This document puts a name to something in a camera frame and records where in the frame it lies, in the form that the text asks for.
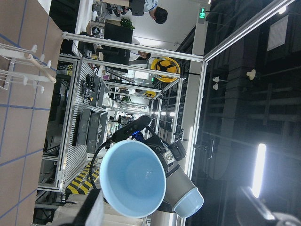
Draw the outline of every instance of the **yellow and black striped tape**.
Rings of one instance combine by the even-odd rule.
[[[93,180],[96,181],[99,177],[99,168],[92,174]],[[87,180],[83,183],[82,186],[79,187],[79,194],[88,194],[90,188],[92,187],[90,177],[87,177]]]
[[[65,192],[69,194],[78,194],[78,188],[82,181],[86,178],[89,173],[90,163],[79,173],[79,175],[67,186]]]

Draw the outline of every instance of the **exit sign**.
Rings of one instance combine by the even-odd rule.
[[[198,13],[198,23],[204,24],[205,23],[205,17],[206,17],[206,8],[200,7],[199,13]]]

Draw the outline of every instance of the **person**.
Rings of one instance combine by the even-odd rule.
[[[163,24],[167,20],[168,12],[157,6],[158,0],[145,0],[144,12],[149,12],[151,18],[156,21],[157,24]]]
[[[140,45],[140,42],[137,39],[132,38],[132,44]],[[142,57],[145,60],[148,60],[150,58],[150,56],[151,56],[150,53],[141,52],[141,51],[137,51],[137,50],[131,50],[130,61],[137,60],[140,57]]]

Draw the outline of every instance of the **air vent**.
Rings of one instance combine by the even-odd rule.
[[[285,44],[288,15],[269,28],[268,51]]]

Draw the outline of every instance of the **white shirt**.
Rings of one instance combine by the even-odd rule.
[[[145,0],[144,12],[151,11],[157,6],[158,0]]]
[[[132,44],[140,45],[140,42],[137,39],[132,38]],[[136,60],[139,56],[137,50],[131,50],[130,61]]]

